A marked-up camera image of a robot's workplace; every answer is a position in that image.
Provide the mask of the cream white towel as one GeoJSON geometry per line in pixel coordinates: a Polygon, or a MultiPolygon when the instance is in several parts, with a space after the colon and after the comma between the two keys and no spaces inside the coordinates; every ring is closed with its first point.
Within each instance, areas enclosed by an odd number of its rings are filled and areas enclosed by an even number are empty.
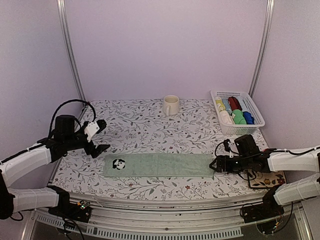
{"type": "Polygon", "coordinates": [[[233,118],[226,110],[220,111],[219,114],[220,114],[221,121],[224,124],[226,124],[226,125],[234,125],[235,124],[233,118]]]}

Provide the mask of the mint green towel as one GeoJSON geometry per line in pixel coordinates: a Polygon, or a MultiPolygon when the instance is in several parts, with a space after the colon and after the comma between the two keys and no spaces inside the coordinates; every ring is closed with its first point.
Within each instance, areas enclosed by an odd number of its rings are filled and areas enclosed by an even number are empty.
{"type": "Polygon", "coordinates": [[[104,158],[106,177],[203,177],[214,176],[211,154],[134,153],[104,158]]]}

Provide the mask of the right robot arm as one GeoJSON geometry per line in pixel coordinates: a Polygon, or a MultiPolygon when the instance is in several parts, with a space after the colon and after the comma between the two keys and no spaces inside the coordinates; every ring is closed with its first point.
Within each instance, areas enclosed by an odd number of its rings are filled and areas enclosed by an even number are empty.
{"type": "Polygon", "coordinates": [[[320,194],[320,148],[268,148],[263,151],[252,135],[234,140],[236,156],[217,155],[209,167],[215,172],[239,174],[244,171],[275,173],[278,171],[307,171],[313,175],[292,183],[279,183],[262,198],[262,203],[246,206],[240,211],[245,221],[270,218],[284,213],[283,206],[295,201],[317,197],[320,194]]]}

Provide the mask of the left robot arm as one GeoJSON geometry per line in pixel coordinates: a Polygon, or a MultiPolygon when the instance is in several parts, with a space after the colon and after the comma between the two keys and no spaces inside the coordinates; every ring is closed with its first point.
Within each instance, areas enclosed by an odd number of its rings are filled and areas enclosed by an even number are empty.
{"type": "Polygon", "coordinates": [[[87,155],[97,158],[110,145],[95,146],[92,138],[102,132],[107,123],[96,119],[80,121],[73,115],[57,115],[51,118],[48,136],[0,162],[0,218],[6,220],[14,213],[37,208],[48,208],[58,217],[87,223],[91,208],[85,203],[71,203],[70,194],[60,187],[48,185],[38,189],[13,189],[14,182],[39,167],[52,164],[67,156],[69,151],[83,149],[87,155]]]}

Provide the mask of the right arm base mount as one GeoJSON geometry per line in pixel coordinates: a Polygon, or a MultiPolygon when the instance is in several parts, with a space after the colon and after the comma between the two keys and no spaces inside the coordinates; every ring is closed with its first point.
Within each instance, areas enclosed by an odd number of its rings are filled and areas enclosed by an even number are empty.
{"type": "Polygon", "coordinates": [[[266,200],[259,204],[244,204],[239,210],[239,215],[245,223],[251,223],[281,216],[284,212],[284,208],[275,200],[266,200]]]}

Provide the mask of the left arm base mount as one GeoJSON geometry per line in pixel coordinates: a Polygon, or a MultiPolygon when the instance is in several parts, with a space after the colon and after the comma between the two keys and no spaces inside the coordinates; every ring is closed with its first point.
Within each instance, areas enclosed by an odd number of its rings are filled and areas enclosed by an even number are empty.
{"type": "Polygon", "coordinates": [[[66,203],[61,206],[49,207],[48,213],[61,218],[88,223],[91,217],[91,203],[81,200],[77,203],[66,203]]]}

